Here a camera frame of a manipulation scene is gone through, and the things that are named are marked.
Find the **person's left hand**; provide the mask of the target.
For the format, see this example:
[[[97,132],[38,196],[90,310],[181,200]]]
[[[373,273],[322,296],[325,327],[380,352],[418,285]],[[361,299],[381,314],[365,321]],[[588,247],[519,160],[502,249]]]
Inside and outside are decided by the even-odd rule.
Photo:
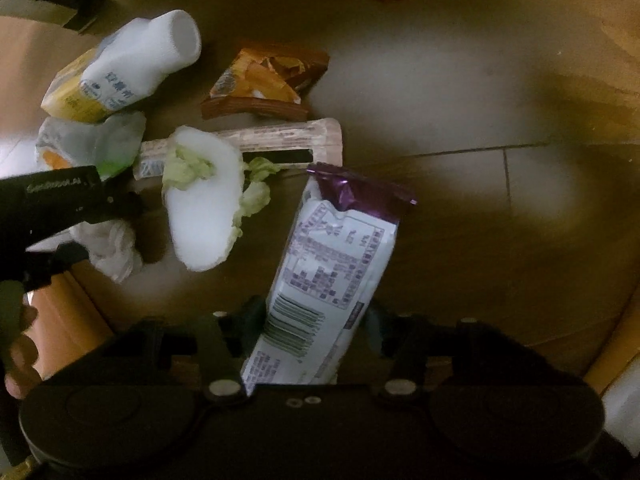
[[[21,313],[21,333],[9,346],[9,364],[6,366],[4,385],[12,398],[24,400],[35,386],[42,382],[40,374],[35,369],[38,360],[36,344],[26,334],[38,316],[38,311],[32,306],[24,304]]]

